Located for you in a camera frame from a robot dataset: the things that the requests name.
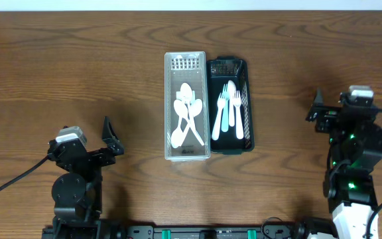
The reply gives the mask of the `white plastic fork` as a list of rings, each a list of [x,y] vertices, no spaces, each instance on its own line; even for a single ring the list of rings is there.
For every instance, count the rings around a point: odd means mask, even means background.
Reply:
[[[223,93],[220,93],[217,100],[217,114],[214,122],[214,127],[212,130],[212,140],[217,141],[220,136],[221,120],[222,120],[222,111],[226,105],[226,98]]]
[[[239,90],[233,95],[233,105],[235,107],[235,132],[238,139],[243,139],[243,122],[241,119],[241,96]]]

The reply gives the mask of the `pale pink plastic spoon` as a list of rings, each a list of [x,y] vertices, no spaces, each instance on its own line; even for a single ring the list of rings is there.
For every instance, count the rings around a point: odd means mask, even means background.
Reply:
[[[236,91],[235,83],[232,80],[229,80],[227,83],[227,90],[229,94],[229,126],[233,127],[235,125],[234,112],[233,112],[233,98]]]

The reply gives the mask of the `mint green plastic fork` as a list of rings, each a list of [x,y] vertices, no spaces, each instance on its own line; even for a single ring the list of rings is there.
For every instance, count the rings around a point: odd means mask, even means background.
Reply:
[[[222,112],[222,122],[221,122],[221,130],[223,132],[227,132],[229,129],[229,123],[228,123],[228,101],[229,101],[229,92],[228,92],[228,84],[224,84],[223,90],[222,90],[222,96],[225,99],[225,106],[223,107]]]

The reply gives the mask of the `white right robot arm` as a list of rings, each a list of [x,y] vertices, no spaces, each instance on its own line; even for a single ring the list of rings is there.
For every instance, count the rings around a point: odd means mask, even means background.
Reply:
[[[350,86],[338,106],[327,106],[317,90],[306,121],[329,136],[323,193],[338,238],[377,238],[379,205],[372,172],[382,160],[380,112],[368,86]]]

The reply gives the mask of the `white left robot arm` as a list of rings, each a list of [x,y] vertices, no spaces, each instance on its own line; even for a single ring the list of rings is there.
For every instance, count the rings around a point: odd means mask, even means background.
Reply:
[[[87,139],[78,126],[64,127],[49,141],[50,161],[67,171],[52,186],[54,218],[52,226],[42,230],[43,238],[126,238],[125,227],[119,222],[101,219],[101,168],[115,164],[124,154],[111,121],[104,118],[102,141],[105,147],[87,151]]]

